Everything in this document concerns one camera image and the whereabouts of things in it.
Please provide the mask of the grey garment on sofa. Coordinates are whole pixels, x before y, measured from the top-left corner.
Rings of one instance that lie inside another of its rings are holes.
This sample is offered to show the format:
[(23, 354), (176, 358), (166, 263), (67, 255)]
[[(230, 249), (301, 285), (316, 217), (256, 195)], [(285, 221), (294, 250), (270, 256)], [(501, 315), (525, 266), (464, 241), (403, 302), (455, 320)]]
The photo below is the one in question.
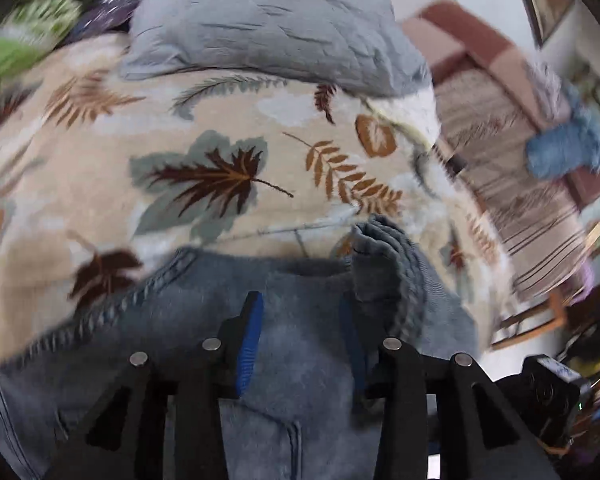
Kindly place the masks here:
[(524, 63), (524, 69), (543, 118), (553, 124), (567, 118), (570, 105), (565, 95), (562, 78), (541, 61), (527, 61)]

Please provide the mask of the grey quilted pillow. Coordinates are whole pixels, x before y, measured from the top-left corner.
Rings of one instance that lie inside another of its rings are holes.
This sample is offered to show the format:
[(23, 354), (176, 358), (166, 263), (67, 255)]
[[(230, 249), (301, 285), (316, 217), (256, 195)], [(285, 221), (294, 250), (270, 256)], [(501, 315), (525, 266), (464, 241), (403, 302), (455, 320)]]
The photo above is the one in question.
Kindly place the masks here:
[(140, 0), (120, 73), (256, 70), (372, 98), (430, 85), (390, 0)]

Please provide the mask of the blue denim garment on sofa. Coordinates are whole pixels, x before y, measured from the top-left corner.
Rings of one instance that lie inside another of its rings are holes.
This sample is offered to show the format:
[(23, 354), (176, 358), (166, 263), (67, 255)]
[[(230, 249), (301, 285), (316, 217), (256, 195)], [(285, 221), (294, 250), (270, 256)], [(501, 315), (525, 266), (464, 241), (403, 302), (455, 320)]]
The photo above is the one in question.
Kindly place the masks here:
[(526, 144), (527, 169), (540, 180), (565, 177), (581, 167), (600, 172), (600, 114), (582, 101), (580, 92), (566, 83), (570, 118), (534, 136)]

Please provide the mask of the purple patterned cloth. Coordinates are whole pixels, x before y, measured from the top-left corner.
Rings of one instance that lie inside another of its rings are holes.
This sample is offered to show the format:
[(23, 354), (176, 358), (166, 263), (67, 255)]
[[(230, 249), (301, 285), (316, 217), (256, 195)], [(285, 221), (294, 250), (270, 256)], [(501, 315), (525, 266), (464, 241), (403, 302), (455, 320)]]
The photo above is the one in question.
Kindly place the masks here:
[(72, 44), (105, 32), (127, 32), (140, 0), (100, 0), (85, 12), (70, 30), (66, 43)]

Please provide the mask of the grey denim pants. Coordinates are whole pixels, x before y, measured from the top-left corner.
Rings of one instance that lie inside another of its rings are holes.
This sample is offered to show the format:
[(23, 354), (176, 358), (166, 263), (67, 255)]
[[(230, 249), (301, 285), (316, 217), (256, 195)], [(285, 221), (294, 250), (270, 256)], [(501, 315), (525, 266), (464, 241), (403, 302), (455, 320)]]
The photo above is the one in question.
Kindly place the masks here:
[(340, 328), (350, 304), (374, 344), (400, 338), (449, 358), (477, 349), (474, 320), (419, 246), (372, 217), (342, 260), (271, 259), (181, 249), (150, 278), (50, 330), (0, 366), (0, 451), (23, 479), (44, 476), (58, 448), (134, 352), (193, 349), (264, 299), (252, 382), (221, 408), (234, 479), (368, 479), (380, 427), (354, 410)]

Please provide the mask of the beige leaf-print blanket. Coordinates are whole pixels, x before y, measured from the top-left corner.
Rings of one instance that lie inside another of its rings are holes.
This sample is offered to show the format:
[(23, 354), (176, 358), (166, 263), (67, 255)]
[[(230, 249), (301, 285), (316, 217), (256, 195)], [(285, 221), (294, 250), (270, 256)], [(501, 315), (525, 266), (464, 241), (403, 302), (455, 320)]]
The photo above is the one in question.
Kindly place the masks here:
[(206, 70), (127, 81), (122, 35), (0, 81), (0, 362), (176, 248), (341, 257), (382, 214), (460, 297), (486, 350), (510, 265), (483, 206), (361, 99)]

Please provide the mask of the brown pink sofa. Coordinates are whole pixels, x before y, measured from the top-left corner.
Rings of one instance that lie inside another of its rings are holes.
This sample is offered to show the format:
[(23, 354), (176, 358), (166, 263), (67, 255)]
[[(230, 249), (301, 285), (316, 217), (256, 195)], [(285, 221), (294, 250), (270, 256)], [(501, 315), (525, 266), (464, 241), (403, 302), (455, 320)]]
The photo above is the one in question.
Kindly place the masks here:
[(441, 0), (401, 24), (429, 64), (441, 147), (467, 166), (465, 182), (483, 200), (513, 263), (513, 289), (527, 301), (568, 280), (585, 259), (583, 206), (600, 197), (600, 174), (539, 180), (527, 169), (526, 144), (566, 122), (541, 112), (528, 58), (507, 37), (462, 6)]

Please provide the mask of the cream white cloth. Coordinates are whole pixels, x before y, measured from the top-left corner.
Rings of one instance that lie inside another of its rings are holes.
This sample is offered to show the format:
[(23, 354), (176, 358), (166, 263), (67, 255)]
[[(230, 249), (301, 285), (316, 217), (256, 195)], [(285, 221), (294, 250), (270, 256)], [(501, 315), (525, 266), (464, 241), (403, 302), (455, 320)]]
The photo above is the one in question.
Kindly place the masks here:
[(436, 144), (441, 124), (431, 84), (402, 98), (376, 99), (366, 96), (362, 101), (373, 114), (395, 126), (422, 150), (429, 152)]

